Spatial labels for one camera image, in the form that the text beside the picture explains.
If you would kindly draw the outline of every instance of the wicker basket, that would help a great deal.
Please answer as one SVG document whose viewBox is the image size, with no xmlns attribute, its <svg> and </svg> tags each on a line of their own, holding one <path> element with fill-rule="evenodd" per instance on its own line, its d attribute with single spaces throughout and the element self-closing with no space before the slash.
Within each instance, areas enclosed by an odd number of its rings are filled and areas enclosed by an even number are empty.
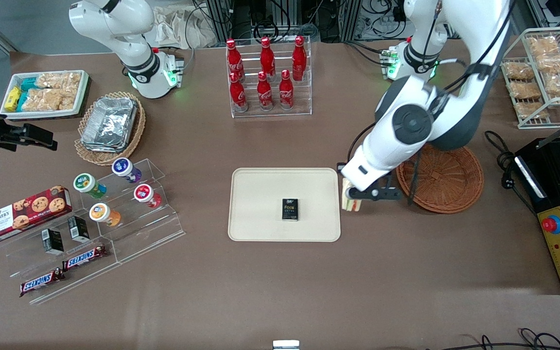
<svg viewBox="0 0 560 350">
<path fill-rule="evenodd" d="M 79 157 L 89 162 L 93 162 L 94 164 L 97 165 L 111 166 L 111 164 L 113 163 L 113 161 L 116 160 L 116 158 L 120 158 L 120 157 L 128 158 L 131 155 L 131 153 L 133 153 L 135 148 L 138 146 L 138 143 L 140 142 L 140 138 L 142 137 L 142 132 L 144 131 L 144 125 L 146 124 L 146 112 L 144 112 L 144 108 L 142 107 L 140 100 L 134 95 L 131 95 L 131 93 L 119 91 L 119 92 L 108 93 L 103 97 L 131 98 L 131 100 L 134 100 L 138 104 L 138 111 L 135 115 L 133 129 L 131 130 L 131 140 L 129 140 L 129 146 L 127 146 L 127 148 L 124 151 L 120 153 L 89 151 L 82 145 L 81 139 L 75 140 L 75 149 L 77 150 L 77 154 L 79 155 Z M 82 118 L 82 121 L 79 123 L 79 128 L 77 129 L 79 131 L 79 136 L 81 136 L 84 133 L 84 130 L 88 124 L 89 116 L 92 114 L 92 111 L 94 110 L 95 103 L 96 102 L 94 102 L 92 106 L 90 106 L 86 110 L 84 117 Z"/>
<path fill-rule="evenodd" d="M 414 175 L 413 155 L 396 168 L 403 193 L 409 195 Z M 483 192 L 483 169 L 466 147 L 440 151 L 426 144 L 418 163 L 414 202 L 432 212 L 456 213 L 468 209 Z"/>
</svg>

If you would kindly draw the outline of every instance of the red emergency stop button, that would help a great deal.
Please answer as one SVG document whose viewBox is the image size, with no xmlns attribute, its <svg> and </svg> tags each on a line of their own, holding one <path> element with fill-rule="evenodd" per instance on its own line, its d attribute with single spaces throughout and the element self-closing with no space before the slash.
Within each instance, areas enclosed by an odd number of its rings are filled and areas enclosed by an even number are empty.
<svg viewBox="0 0 560 350">
<path fill-rule="evenodd" d="M 546 219 L 542 220 L 542 228 L 547 232 L 553 233 L 555 235 L 559 234 L 560 219 L 555 215 L 550 215 L 549 217 L 546 217 Z"/>
</svg>

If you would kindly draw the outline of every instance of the acrylic tiered stand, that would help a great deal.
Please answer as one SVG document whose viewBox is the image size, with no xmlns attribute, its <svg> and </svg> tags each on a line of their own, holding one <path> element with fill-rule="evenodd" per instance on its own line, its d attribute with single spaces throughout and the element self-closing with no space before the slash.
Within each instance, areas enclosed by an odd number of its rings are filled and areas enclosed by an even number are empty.
<svg viewBox="0 0 560 350">
<path fill-rule="evenodd" d="M 261 71 L 261 50 L 262 47 L 255 38 L 236 39 L 235 43 L 239 53 L 242 55 L 243 69 L 245 71 L 245 82 L 243 88 L 245 90 L 245 97 L 247 100 L 247 111 L 235 111 L 233 101 L 230 98 L 228 91 L 228 102 L 230 106 L 230 113 L 233 118 L 242 117 L 271 117 L 271 116 L 289 116 L 289 115 L 309 115 L 313 113 L 313 52 L 311 49 L 311 38 L 304 37 L 304 49 L 306 50 L 306 70 L 304 78 L 300 82 L 293 81 L 293 96 L 295 104 L 293 108 L 286 111 L 280 107 L 280 73 L 284 69 L 293 71 L 293 49 L 295 47 L 295 35 L 288 35 L 282 38 L 276 38 L 272 41 L 271 50 L 274 52 L 276 58 L 276 79 L 269 82 L 271 85 L 271 93 L 274 101 L 274 108 L 269 111 L 264 111 L 258 104 L 258 72 Z M 226 62 L 226 79 L 230 87 L 230 80 L 228 74 L 228 62 Z"/>
<path fill-rule="evenodd" d="M 529 46 L 530 38 L 540 38 L 553 36 L 560 47 L 560 27 L 554 28 L 529 28 L 522 32 L 520 36 L 513 42 L 511 46 L 505 51 L 505 56 L 503 58 L 501 69 L 505 78 L 505 84 L 507 89 L 511 91 L 511 82 L 507 77 L 505 72 L 506 62 L 523 62 L 529 64 L 533 68 L 535 76 L 526 80 L 525 82 L 535 82 L 542 93 L 540 98 L 533 100 L 516 100 L 516 98 L 511 97 L 511 101 L 514 105 L 517 103 L 528 103 L 528 102 L 538 102 L 541 107 L 535 112 L 529 115 L 520 115 L 516 112 L 518 117 L 518 128 L 519 129 L 529 129 L 529 128 L 560 128 L 560 97 L 551 95 L 546 92 L 546 82 L 553 76 L 551 73 L 545 73 L 537 69 L 537 62 L 531 53 Z"/>
<path fill-rule="evenodd" d="M 99 183 L 107 187 L 107 193 L 101 199 L 94 199 L 73 189 L 70 191 L 73 212 L 0 242 L 0 253 L 6 255 L 10 277 L 15 279 L 17 285 L 45 275 L 56 267 L 62 268 L 62 261 L 76 257 L 100 244 L 105 244 L 109 252 L 108 256 L 99 257 L 65 272 L 64 280 L 27 293 L 23 298 L 28 299 L 30 304 L 40 304 L 53 299 L 185 234 L 178 215 L 169 205 L 159 182 L 165 175 L 148 159 L 136 162 L 135 167 L 142 172 L 142 179 L 138 183 L 130 184 L 117 175 L 98 179 Z M 149 184 L 161 195 L 160 206 L 149 208 L 133 198 L 133 190 L 142 183 Z M 89 208 L 98 202 L 107 203 L 112 210 L 122 215 L 117 226 L 109 227 L 89 218 Z M 90 241 L 72 241 L 68 218 L 74 215 L 85 220 Z M 44 252 L 41 232 L 45 228 L 60 232 L 64 253 L 53 255 Z"/>
</svg>

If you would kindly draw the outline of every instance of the brown tablecloth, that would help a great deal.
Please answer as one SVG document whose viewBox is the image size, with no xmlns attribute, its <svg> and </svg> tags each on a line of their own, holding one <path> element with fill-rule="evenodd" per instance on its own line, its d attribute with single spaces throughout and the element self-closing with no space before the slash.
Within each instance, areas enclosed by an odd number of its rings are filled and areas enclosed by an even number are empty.
<svg viewBox="0 0 560 350">
<path fill-rule="evenodd" d="M 451 40 L 442 57 L 466 57 L 463 47 Z M 405 201 L 364 202 L 358 213 L 341 213 L 334 243 L 233 242 L 232 172 L 333 168 L 373 121 L 389 83 L 350 48 L 317 44 L 313 115 L 233 120 L 224 59 L 224 49 L 197 51 L 182 88 L 142 100 L 146 130 L 132 158 L 166 173 L 162 184 L 187 235 L 40 306 L 16 297 L 0 256 L 0 349 L 246 350 L 274 339 L 299 339 L 304 350 L 437 349 L 473 343 L 464 334 L 519 341 L 523 326 L 560 337 L 560 286 L 538 222 L 500 187 L 496 150 L 482 135 L 493 129 L 516 150 L 548 133 L 516 128 L 501 78 L 469 144 L 485 171 L 484 193 L 469 210 L 435 215 Z M 86 70 L 89 101 L 137 94 L 113 54 L 11 60 L 13 71 Z M 442 86 L 461 72 L 441 66 L 434 81 Z M 78 120 L 36 124 L 55 133 L 59 149 L 0 151 L 0 207 L 80 172 L 109 173 L 76 155 Z"/>
</svg>

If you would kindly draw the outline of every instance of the bottle cap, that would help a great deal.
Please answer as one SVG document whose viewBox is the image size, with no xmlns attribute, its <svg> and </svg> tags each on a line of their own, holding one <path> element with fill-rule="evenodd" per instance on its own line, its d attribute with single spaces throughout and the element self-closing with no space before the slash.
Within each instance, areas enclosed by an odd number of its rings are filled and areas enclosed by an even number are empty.
<svg viewBox="0 0 560 350">
<path fill-rule="evenodd" d="M 155 192 L 153 191 L 153 188 L 147 184 L 141 184 L 135 188 L 135 191 L 133 191 L 133 197 L 142 203 L 146 203 L 153 199 L 154 194 Z"/>
<path fill-rule="evenodd" d="M 118 176 L 127 176 L 133 170 L 133 164 L 128 158 L 118 158 L 111 164 L 111 171 Z"/>
<path fill-rule="evenodd" d="M 96 179 L 88 173 L 77 175 L 75 182 L 73 182 L 73 187 L 81 193 L 89 192 L 95 185 Z"/>
<path fill-rule="evenodd" d="M 89 217 L 93 221 L 102 222 L 109 217 L 111 209 L 105 203 L 96 203 L 89 209 Z"/>
</svg>

